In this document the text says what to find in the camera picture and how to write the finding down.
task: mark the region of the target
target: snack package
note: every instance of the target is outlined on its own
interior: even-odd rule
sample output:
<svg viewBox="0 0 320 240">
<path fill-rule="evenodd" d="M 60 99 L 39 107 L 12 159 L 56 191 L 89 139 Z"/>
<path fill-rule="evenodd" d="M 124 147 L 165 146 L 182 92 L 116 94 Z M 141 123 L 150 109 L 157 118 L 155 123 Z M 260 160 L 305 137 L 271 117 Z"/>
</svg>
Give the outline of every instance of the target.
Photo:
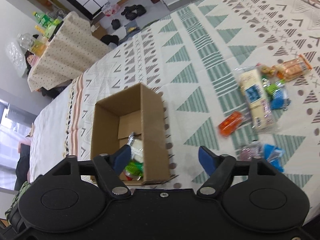
<svg viewBox="0 0 320 240">
<path fill-rule="evenodd" d="M 271 84 L 267 79 L 262 79 L 262 84 L 271 98 L 271 110 L 283 109 L 287 110 L 291 100 L 289 99 L 288 91 L 284 85 L 284 80 L 277 81 Z"/>
<path fill-rule="evenodd" d="M 38 62 L 39 57 L 36 55 L 29 55 L 27 61 L 31 67 L 33 67 Z"/>
<path fill-rule="evenodd" d="M 259 70 L 256 67 L 236 69 L 240 72 L 238 80 L 252 116 L 253 127 L 263 132 L 274 127 L 275 119 L 271 112 L 267 94 L 264 90 Z"/>
<path fill-rule="evenodd" d="M 275 145 L 263 144 L 259 141 L 253 141 L 252 143 L 244 146 L 239 155 L 241 161 L 251 161 L 254 156 L 260 156 L 267 160 L 278 171 L 284 172 L 283 167 L 279 162 L 279 158 L 283 156 L 284 150 L 278 148 Z"/>
<path fill-rule="evenodd" d="M 254 156 L 262 157 L 262 144 L 258 141 L 244 146 L 240 151 L 239 160 L 250 161 Z"/>
<path fill-rule="evenodd" d="M 219 124 L 219 132 L 222 136 L 229 136 L 233 133 L 244 121 L 244 117 L 238 111 L 234 111 L 221 124 Z"/>
<path fill-rule="evenodd" d="M 143 144 L 140 139 L 131 133 L 128 138 L 131 148 L 131 161 L 124 168 L 128 180 L 140 180 L 143 177 Z"/>
<path fill-rule="evenodd" d="M 302 54 L 298 58 L 280 63 L 274 67 L 277 71 L 277 77 L 286 82 L 305 75 L 312 69 L 309 61 Z"/>
<path fill-rule="evenodd" d="M 267 65 L 258 63 L 257 67 L 260 69 L 262 74 L 266 75 L 269 78 L 274 77 L 276 74 L 276 68 L 274 66 L 268 67 Z"/>
</svg>

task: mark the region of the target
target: round black disc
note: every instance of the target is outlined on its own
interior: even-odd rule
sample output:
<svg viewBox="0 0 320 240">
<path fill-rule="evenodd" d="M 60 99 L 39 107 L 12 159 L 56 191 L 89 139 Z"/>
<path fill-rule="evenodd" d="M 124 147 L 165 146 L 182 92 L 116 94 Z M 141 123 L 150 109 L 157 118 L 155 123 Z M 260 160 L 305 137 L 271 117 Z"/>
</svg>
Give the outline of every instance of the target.
<svg viewBox="0 0 320 240">
<path fill-rule="evenodd" d="M 282 174 L 233 185 L 225 192 L 222 205 L 231 218 L 258 231 L 302 226 L 309 211 L 306 194 Z"/>
<path fill-rule="evenodd" d="M 50 233 L 71 232 L 92 222 L 105 207 L 105 196 L 93 184 L 69 176 L 36 181 L 19 201 L 26 226 Z"/>
</svg>

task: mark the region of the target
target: orange snack package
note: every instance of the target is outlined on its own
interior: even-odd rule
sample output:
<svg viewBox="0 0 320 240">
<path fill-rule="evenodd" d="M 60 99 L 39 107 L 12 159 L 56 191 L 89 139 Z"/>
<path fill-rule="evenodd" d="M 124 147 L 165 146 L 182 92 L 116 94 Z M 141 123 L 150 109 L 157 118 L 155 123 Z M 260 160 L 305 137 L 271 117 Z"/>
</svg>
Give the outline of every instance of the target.
<svg viewBox="0 0 320 240">
<path fill-rule="evenodd" d="M 309 61 L 302 54 L 298 58 L 275 65 L 275 68 L 277 77 L 286 82 L 302 76 L 312 69 Z"/>
<path fill-rule="evenodd" d="M 220 134 L 225 137 L 229 136 L 242 124 L 243 120 L 243 115 L 238 111 L 234 111 L 221 124 L 219 124 L 218 128 Z"/>
</svg>

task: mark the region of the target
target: yellow bottle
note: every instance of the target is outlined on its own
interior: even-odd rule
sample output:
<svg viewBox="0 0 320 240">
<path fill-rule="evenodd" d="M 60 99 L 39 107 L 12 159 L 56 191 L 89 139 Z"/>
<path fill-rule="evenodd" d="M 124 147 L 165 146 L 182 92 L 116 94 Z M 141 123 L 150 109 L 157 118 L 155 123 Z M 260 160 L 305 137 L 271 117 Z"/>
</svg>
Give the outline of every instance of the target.
<svg viewBox="0 0 320 240">
<path fill-rule="evenodd" d="M 35 29 L 40 32 L 42 35 L 44 35 L 44 30 L 40 28 L 38 25 L 35 26 Z"/>
</svg>

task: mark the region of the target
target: screw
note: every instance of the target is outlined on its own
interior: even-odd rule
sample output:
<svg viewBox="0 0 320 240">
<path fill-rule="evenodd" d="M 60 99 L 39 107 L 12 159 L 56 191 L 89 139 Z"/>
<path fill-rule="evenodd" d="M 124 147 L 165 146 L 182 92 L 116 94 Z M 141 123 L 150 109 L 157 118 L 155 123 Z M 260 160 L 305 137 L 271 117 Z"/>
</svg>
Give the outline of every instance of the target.
<svg viewBox="0 0 320 240">
<path fill-rule="evenodd" d="M 168 193 L 160 193 L 160 197 L 169 197 L 169 194 Z"/>
<path fill-rule="evenodd" d="M 128 192 L 128 189 L 126 187 L 115 187 L 112 192 L 116 195 L 123 195 Z"/>
<path fill-rule="evenodd" d="M 213 187 L 203 187 L 200 189 L 200 193 L 203 195 L 212 195 L 216 192 Z"/>
</svg>

